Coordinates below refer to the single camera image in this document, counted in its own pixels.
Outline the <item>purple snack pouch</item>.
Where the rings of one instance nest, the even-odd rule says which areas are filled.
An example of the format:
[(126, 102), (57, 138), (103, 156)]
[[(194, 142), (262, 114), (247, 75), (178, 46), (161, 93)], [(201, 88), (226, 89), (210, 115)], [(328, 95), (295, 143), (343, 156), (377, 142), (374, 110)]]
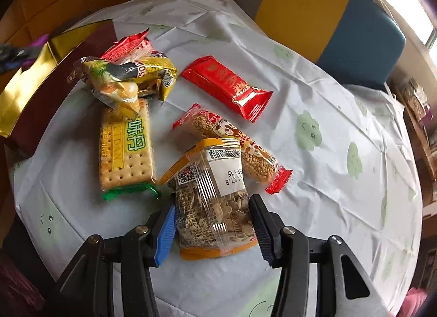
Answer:
[(20, 67), (30, 67), (41, 53), (43, 45), (48, 41), (49, 34), (44, 34), (28, 46), (13, 46), (10, 43), (1, 44), (0, 71), (6, 74)]

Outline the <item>yellow green snack packet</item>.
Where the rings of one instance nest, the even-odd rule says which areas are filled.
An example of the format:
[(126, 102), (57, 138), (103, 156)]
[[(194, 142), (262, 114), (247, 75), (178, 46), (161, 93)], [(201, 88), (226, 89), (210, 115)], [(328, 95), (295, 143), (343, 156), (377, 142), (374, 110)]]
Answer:
[(123, 64), (82, 57), (74, 72), (94, 97), (131, 120), (139, 115), (140, 98), (156, 95), (166, 100), (178, 77), (178, 69), (161, 53)]

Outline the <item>sunflower seed packet orange trim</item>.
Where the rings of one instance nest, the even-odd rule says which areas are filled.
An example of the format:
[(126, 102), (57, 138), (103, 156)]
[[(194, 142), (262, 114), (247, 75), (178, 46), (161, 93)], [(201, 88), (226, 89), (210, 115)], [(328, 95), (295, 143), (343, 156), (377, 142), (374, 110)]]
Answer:
[(184, 260), (215, 259), (257, 244), (240, 151), (220, 140), (198, 142), (160, 178), (174, 184), (176, 229)]

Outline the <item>red white wafer packet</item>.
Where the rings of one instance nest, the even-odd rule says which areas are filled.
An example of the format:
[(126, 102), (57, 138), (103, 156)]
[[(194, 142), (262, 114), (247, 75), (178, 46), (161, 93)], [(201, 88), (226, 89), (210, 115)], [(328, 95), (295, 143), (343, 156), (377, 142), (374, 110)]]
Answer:
[(143, 57), (158, 56), (157, 51), (149, 41), (149, 29), (130, 36), (123, 37), (120, 41), (113, 43), (109, 49), (104, 52), (100, 59), (107, 60), (117, 65), (140, 60)]

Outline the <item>wooden side shelf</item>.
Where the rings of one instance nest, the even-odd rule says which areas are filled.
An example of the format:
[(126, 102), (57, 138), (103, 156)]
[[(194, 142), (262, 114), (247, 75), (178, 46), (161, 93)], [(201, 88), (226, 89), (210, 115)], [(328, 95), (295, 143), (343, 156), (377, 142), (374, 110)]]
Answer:
[(418, 170), (423, 206), (431, 205), (436, 201), (436, 144), (431, 144), (425, 126), (431, 116), (430, 108), (410, 84), (399, 85), (390, 80), (389, 87), (404, 106), (404, 120)]

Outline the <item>red foil snack bar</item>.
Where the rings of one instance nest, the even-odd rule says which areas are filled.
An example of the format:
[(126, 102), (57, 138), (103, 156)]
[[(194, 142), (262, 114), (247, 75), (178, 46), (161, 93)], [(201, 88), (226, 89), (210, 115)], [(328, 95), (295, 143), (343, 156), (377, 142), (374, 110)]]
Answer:
[(191, 62), (181, 76), (251, 123), (257, 121), (273, 95), (250, 85), (212, 55)]

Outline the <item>sesame bar packet red ends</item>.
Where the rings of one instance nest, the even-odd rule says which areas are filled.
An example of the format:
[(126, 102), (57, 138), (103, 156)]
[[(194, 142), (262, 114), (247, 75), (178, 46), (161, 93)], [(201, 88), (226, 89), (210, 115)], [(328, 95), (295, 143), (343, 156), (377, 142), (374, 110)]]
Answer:
[(279, 193), (289, 182), (293, 171), (279, 161), (253, 138), (246, 135), (221, 115), (194, 103), (172, 125), (183, 128), (200, 140), (215, 139), (240, 151), (243, 173), (265, 187), (270, 194)]

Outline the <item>yellow cracker packet green text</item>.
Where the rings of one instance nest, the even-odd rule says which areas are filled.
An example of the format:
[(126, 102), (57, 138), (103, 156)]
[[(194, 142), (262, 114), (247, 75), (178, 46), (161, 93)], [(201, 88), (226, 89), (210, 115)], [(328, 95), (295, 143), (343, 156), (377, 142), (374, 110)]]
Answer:
[(139, 113), (133, 120), (114, 109), (105, 109), (99, 145), (99, 180), (104, 200), (145, 191), (159, 197), (147, 100), (139, 100)]

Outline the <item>grey yellow blue chair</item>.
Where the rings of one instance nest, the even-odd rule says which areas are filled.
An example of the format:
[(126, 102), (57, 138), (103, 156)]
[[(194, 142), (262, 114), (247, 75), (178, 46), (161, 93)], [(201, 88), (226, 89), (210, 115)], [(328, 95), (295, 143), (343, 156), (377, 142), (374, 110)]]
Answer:
[(341, 84), (378, 90), (405, 47), (395, 21), (372, 0), (236, 0), (271, 39)]

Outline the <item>white tablecloth green clouds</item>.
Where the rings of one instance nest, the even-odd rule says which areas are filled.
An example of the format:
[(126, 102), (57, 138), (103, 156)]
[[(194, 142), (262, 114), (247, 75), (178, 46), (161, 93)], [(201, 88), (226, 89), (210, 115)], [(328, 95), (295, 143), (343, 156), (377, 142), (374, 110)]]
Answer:
[[(184, 78), (165, 102), (149, 103), (156, 171), (196, 143), (173, 123), (198, 103), (220, 114), (293, 171), (266, 206), (302, 233), (342, 237), (397, 313), (418, 258), (422, 198), (403, 109), (384, 92), (343, 87), (265, 36), (232, 0), (135, 0), (83, 24), (110, 19), (118, 37), (150, 30), (178, 69), (212, 55), (250, 85), (272, 92), (260, 118), (245, 121)], [(120, 236), (147, 221), (158, 200), (131, 194), (106, 201), (99, 185), (103, 105), (78, 84), (34, 155), (13, 173), (17, 214), (45, 267), (60, 276), (92, 234)]]

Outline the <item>gold tin box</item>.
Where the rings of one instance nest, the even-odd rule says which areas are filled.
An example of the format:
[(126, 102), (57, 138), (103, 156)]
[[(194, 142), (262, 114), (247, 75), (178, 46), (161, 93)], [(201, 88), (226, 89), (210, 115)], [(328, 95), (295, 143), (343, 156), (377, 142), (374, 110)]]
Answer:
[(18, 70), (1, 92), (1, 142), (32, 156), (59, 106), (79, 80), (74, 63), (99, 57), (116, 41), (111, 20), (64, 32), (46, 42), (29, 69)]

